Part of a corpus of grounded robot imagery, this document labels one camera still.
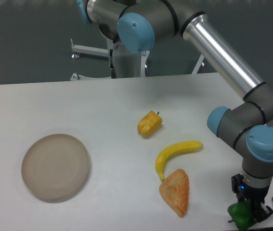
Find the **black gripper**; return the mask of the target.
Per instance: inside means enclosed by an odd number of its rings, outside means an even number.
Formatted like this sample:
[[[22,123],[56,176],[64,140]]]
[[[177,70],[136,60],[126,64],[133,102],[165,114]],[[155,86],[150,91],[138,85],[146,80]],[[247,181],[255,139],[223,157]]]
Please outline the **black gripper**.
[[[232,176],[231,183],[232,192],[236,194],[237,201],[243,202],[247,200],[251,204],[253,217],[256,222],[260,223],[273,214],[273,210],[264,204],[269,185],[255,186],[247,182],[241,174]]]

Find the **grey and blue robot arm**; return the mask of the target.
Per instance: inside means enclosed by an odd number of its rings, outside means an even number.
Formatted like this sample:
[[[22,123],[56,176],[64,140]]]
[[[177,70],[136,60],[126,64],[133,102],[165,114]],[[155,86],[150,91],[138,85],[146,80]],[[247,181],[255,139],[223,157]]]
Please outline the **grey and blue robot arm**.
[[[190,41],[243,99],[231,110],[214,109],[207,126],[242,158],[242,173],[232,177],[238,199],[228,213],[238,229],[266,220],[273,210],[265,196],[273,177],[273,86],[264,82],[187,0],[79,0],[81,18],[97,24],[109,40],[111,78],[139,77],[141,54],[160,40],[180,35]]]

